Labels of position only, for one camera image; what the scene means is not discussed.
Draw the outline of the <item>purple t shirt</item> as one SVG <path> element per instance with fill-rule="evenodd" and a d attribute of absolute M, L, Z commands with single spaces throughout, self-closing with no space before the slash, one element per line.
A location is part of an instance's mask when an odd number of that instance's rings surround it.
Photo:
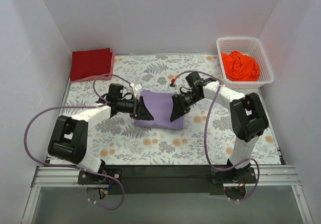
<path fill-rule="evenodd" d="M 183 129 L 183 117 L 171 122 L 170 117 L 173 110 L 172 96 L 175 93 L 152 92 L 143 90 L 140 95 L 143 97 L 147 110 L 154 117 L 152 121 L 134 120 L 138 127 L 159 128 L 180 131 Z"/>

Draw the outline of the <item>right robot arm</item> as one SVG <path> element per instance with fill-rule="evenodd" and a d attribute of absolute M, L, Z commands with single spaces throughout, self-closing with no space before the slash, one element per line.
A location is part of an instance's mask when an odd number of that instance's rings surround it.
<path fill-rule="evenodd" d="M 186 92 L 178 91 L 173 95 L 170 121 L 186 115 L 192 105 L 203 99 L 209 99 L 229 110 L 235 134 L 233 152 L 227 160 L 226 168 L 214 165 L 211 165 L 211 168 L 216 177 L 235 183 L 241 181 L 249 172 L 251 155 L 257 140 L 269 126 L 260 97 L 256 93 L 243 94 L 229 89 L 212 76 L 203 79 L 199 71 L 187 70 L 185 73 L 190 88 Z"/>

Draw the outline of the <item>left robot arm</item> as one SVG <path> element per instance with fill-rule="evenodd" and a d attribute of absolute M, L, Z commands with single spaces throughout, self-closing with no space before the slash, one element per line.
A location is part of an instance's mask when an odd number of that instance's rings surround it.
<path fill-rule="evenodd" d="M 88 131 L 117 113 L 129 114 L 134 120 L 154 120 L 144 104 L 143 97 L 137 98 L 131 92 L 131 98 L 126 99 L 123 89 L 123 85 L 112 83 L 108 93 L 98 101 L 102 106 L 97 105 L 70 117 L 59 116 L 48 145 L 49 155 L 90 171 L 89 177 L 94 183 L 103 183 L 107 172 L 102 168 L 103 161 L 87 150 Z"/>

